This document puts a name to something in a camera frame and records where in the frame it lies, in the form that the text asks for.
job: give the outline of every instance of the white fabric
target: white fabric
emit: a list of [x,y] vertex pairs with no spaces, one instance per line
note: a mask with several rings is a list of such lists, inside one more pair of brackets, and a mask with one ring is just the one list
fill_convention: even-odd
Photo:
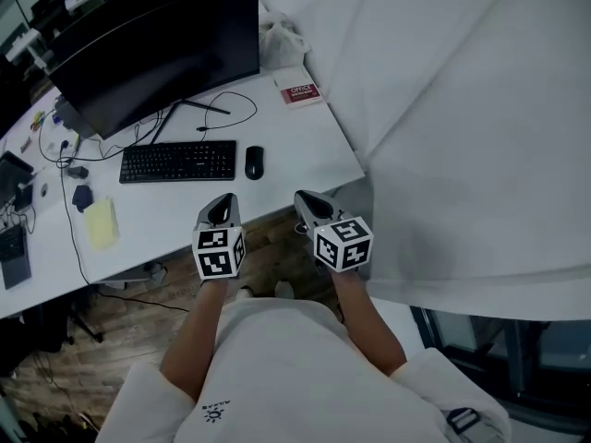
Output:
[[[433,394],[426,381],[437,383]],[[197,406],[156,369],[134,365],[97,441],[447,441],[428,400],[503,412],[437,352],[390,379],[323,305],[244,300],[222,312]]]

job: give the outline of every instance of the black keyboard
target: black keyboard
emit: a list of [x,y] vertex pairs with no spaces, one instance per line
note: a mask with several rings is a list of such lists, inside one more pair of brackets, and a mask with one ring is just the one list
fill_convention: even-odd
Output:
[[25,256],[25,231],[22,226],[11,226],[0,233],[0,262]]
[[119,183],[231,181],[235,160],[235,141],[132,146],[123,151]]

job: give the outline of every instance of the sticky note pad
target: sticky note pad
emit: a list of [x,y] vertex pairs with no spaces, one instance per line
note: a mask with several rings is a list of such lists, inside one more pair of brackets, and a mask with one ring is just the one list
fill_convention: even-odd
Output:
[[110,198],[99,200],[84,210],[86,235],[95,251],[114,245],[119,239],[115,208]]

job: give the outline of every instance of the person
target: person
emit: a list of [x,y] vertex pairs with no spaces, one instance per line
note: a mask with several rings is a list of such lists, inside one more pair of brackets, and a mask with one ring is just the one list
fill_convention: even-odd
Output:
[[[228,281],[203,283],[161,369],[131,367],[97,441],[510,440],[498,403],[434,349],[407,361],[359,276],[331,275],[343,324],[309,301],[223,306]],[[477,425],[458,434],[458,410]]]

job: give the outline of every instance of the computer mouse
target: computer mouse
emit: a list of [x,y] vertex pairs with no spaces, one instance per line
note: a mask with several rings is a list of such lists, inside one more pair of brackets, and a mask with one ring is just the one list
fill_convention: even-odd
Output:
[[265,150],[261,146],[250,146],[247,148],[247,162],[244,172],[251,181],[259,180],[265,174],[263,165],[263,154]]

